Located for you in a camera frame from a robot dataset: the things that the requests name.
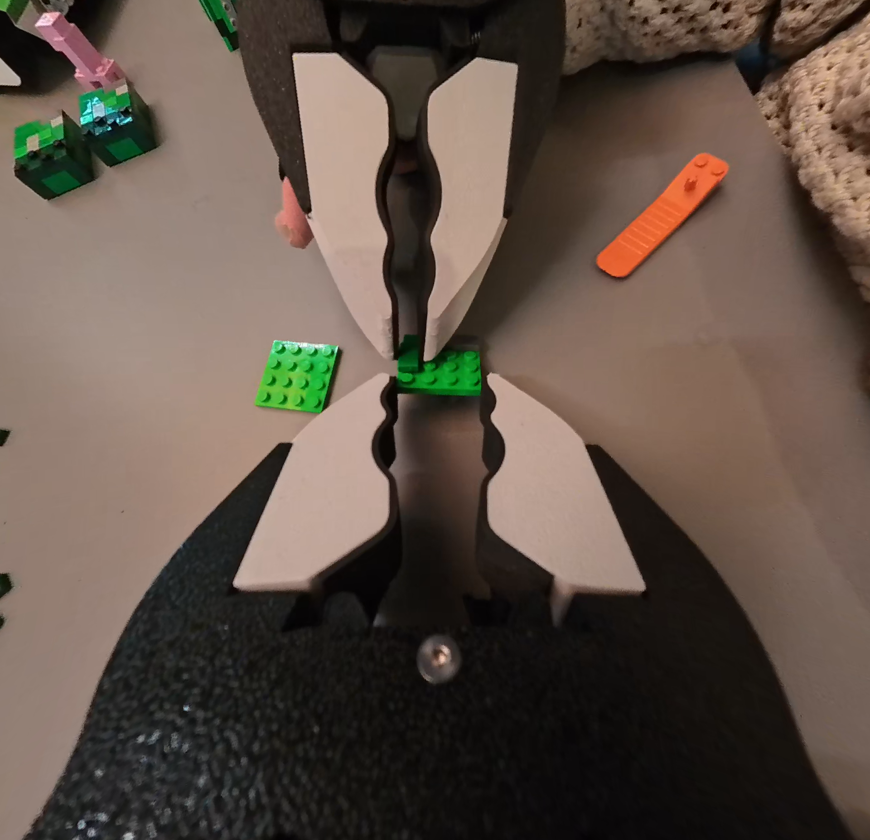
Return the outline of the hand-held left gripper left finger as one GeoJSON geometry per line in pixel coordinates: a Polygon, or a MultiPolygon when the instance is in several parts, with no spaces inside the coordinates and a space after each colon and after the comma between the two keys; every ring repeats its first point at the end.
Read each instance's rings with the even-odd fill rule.
{"type": "Polygon", "coordinates": [[[290,445],[233,580],[245,593],[286,592],[305,624],[339,596],[373,624],[400,569],[400,516],[390,467],[394,377],[381,373],[314,418],[290,445]]]}

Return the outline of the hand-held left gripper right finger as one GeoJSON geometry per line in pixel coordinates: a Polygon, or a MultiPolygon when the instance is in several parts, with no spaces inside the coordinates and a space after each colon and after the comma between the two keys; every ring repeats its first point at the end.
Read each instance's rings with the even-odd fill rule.
{"type": "Polygon", "coordinates": [[[506,615],[537,606],[555,625],[578,595],[647,590],[580,434],[505,377],[481,391],[486,475],[478,572],[506,615]]]}

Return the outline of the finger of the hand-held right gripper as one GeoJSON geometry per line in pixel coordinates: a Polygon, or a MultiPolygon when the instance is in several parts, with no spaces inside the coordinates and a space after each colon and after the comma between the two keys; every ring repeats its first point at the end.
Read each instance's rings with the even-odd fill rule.
{"type": "Polygon", "coordinates": [[[345,306],[386,359],[395,308],[385,279],[385,166],[393,150],[385,92],[339,53],[292,57],[313,236],[345,306]]]}
{"type": "Polygon", "coordinates": [[[430,235],[434,283],[424,357],[457,331],[506,226],[505,201],[517,65],[475,58],[430,94],[426,139],[440,178],[430,235]]]}

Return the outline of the bright green square lego plate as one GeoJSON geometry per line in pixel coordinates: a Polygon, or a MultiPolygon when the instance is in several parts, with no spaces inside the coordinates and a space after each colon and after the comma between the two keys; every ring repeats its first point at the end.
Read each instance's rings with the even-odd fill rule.
{"type": "Polygon", "coordinates": [[[276,340],[257,387],[255,405],[319,414],[328,404],[341,348],[276,340]]]}
{"type": "Polygon", "coordinates": [[[456,336],[439,354],[424,360],[425,370],[414,384],[405,386],[397,380],[399,393],[450,397],[480,395],[482,367],[476,337],[456,336]]]}

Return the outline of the pile of dark green pieces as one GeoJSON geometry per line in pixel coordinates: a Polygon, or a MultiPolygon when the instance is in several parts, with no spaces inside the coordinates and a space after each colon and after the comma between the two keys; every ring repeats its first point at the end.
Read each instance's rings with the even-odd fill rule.
{"type": "MultiPolygon", "coordinates": [[[[1,447],[7,442],[10,436],[10,430],[0,429],[0,445],[1,447]]],[[[10,574],[7,572],[1,572],[0,574],[0,597],[3,599],[6,595],[8,595],[13,588],[12,580],[10,574]]],[[[0,627],[3,628],[5,626],[5,617],[3,613],[0,616],[0,627]]]]}

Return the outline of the person's right forearm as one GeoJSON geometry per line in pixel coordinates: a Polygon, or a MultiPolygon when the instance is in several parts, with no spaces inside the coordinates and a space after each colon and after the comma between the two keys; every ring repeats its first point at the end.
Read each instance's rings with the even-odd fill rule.
{"type": "Polygon", "coordinates": [[[564,75],[598,62],[734,53],[753,41],[805,53],[868,0],[565,0],[564,75]]]}

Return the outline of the green lego build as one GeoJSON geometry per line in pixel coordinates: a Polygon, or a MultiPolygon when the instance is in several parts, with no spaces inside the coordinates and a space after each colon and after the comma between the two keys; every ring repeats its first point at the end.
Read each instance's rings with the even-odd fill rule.
{"type": "Polygon", "coordinates": [[[150,109],[132,82],[84,92],[78,104],[84,142],[107,167],[158,147],[150,109]]]}
{"type": "Polygon", "coordinates": [[[94,180],[92,153],[79,125],[64,111],[15,128],[14,174],[45,200],[94,180]]]}

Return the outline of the orange lego brick separator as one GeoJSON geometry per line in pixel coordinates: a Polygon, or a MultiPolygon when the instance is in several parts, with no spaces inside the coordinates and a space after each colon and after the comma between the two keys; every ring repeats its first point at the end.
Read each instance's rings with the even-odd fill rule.
{"type": "Polygon", "coordinates": [[[695,155],[665,190],[615,239],[599,252],[597,268],[625,279],[676,232],[728,174],[718,157],[695,155]]]}

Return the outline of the pink lego pig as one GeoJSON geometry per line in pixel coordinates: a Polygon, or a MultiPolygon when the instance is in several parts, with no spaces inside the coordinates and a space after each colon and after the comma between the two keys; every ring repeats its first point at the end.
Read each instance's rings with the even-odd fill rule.
{"type": "Polygon", "coordinates": [[[81,30],[62,13],[43,13],[35,27],[53,49],[68,58],[74,67],[76,81],[87,91],[111,89],[126,81],[122,68],[96,49],[81,30]]]}

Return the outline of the person's right hand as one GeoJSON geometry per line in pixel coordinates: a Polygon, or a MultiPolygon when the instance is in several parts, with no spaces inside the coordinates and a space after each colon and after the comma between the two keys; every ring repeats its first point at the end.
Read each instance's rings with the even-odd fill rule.
{"type": "Polygon", "coordinates": [[[285,176],[281,181],[281,198],[282,206],[275,218],[277,233],[291,247],[304,249],[313,240],[310,222],[299,204],[289,179],[285,176]]]}

